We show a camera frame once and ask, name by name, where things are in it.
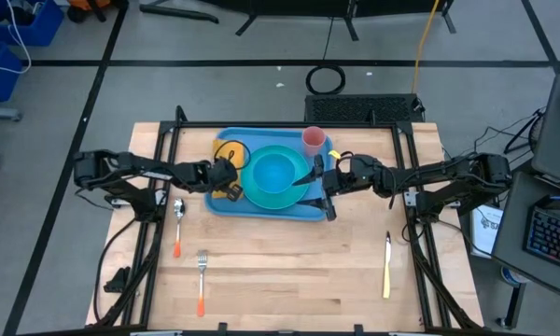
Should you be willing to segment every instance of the gray floor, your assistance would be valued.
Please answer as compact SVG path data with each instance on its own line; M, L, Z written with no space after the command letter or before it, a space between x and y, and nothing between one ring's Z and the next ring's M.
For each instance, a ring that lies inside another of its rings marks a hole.
M557 6L548 0L531 3L560 59L560 0ZM143 14L133 3L112 59L320 59L324 53L328 19L259 18L237 37L234 31L245 15L190 1L178 4L215 13L221 24ZM547 61L520 0L456 0L451 13L458 34L450 35L443 20L436 18L425 59ZM116 11L107 16L105 23L65 21L50 47L31 49L33 59L100 60ZM343 21L335 21L327 57L414 59L426 19L427 15L404 15L355 20L359 42L350 40ZM109 67L86 120L89 125L81 148L125 150L135 122L171 119L179 104L192 120L301 120L307 94L303 81L309 69ZM0 104L25 114L19 123L0 121L0 333L96 70L38 66L21 77L11 101ZM413 77L411 67L345 67L344 71L343 93L405 93ZM455 155L472 147L485 126L508 126L545 105L553 76L547 67L422 68L419 96L427 120L438 123L443 145ZM332 73L320 72L314 85L330 89L337 80ZM499 136L480 150L500 153L507 141ZM69 184L19 333L81 328L85 321L110 213L75 198L74 190ZM493 320L506 312L511 288L498 280L494 263L471 258L471 264L484 323L498 329ZM560 335L560 298L529 286L516 332Z

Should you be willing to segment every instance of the coiled black cable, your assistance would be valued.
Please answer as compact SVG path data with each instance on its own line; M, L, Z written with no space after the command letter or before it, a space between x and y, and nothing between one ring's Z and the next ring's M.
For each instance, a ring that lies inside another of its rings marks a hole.
M314 75L315 72L321 70L321 69L329 69L329 70L333 70L335 72L338 73L338 75L340 76L340 84L338 85L338 87L336 87L336 89L331 90L331 91L326 91L326 92L320 92L320 91L316 91L313 86L311 86L311 77ZM342 92L344 90L344 86L346 85L346 75L344 74L344 70L338 66L338 65L319 65L316 66L315 68L313 68L309 74L307 74L307 78L305 79L305 86L307 86L307 90L315 95L319 95L319 94L338 94L340 92Z

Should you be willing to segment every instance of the blue tray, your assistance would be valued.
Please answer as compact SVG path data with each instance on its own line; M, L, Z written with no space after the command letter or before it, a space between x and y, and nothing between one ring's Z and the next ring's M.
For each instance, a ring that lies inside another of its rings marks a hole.
M301 135L302 131L230 127L220 132L217 138L221 140L239 140L249 147L251 152L270 145L290 147L302 154L307 163L313 168L313 158L307 158L304 154ZM324 143L324 146L319 151L319 154L324 159L326 170L331 169L334 164L333 159L328 155L331 149L332 142L326 137L326 143ZM322 197L321 178L318 178L316 182L309 185L309 189L303 196L303 199L310 200L319 197ZM231 202L222 198L215 199L211 194L205 194L205 206L207 206L209 211L220 216L264 217L307 221L318 221L326 218L326 214L323 211L309 205L295 204L281 210L260 208L250 202L244 195L237 202Z

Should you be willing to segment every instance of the yellow knife handle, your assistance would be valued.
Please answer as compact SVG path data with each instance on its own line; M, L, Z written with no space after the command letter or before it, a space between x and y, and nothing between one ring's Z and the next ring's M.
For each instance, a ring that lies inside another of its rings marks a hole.
M384 266L384 299L390 298L390 266L388 263Z

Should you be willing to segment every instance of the keyboard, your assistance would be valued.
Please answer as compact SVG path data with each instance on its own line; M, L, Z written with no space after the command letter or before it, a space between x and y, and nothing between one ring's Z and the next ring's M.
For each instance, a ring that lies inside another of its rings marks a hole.
M526 225L524 248L560 265L560 217L533 207Z

